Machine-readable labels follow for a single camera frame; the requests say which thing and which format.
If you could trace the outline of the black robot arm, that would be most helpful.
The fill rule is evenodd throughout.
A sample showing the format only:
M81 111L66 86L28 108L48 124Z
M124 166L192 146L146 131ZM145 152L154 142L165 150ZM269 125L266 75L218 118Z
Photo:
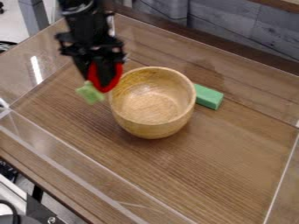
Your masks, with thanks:
M124 42L116 37L114 12L105 0L58 0L68 31L54 35L60 54L69 56L85 81L101 93L117 85L126 60Z

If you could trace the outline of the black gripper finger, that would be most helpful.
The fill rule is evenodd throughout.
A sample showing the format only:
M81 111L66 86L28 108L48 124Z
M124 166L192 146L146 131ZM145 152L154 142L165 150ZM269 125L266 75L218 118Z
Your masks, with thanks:
M117 64L110 60L98 59L96 66L98 87L113 88L117 84Z
M89 71L90 57L88 55L74 56L73 63L80 71L82 78L86 79L88 71Z

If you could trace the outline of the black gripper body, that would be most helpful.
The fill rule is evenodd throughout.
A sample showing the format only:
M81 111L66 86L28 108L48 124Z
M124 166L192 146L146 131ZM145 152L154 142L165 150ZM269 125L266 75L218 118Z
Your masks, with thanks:
M54 38L60 42L60 53L70 57L88 55L90 58L102 57L114 63L124 63L124 42L108 35L106 11L88 13L68 13L65 18L69 30L60 32Z

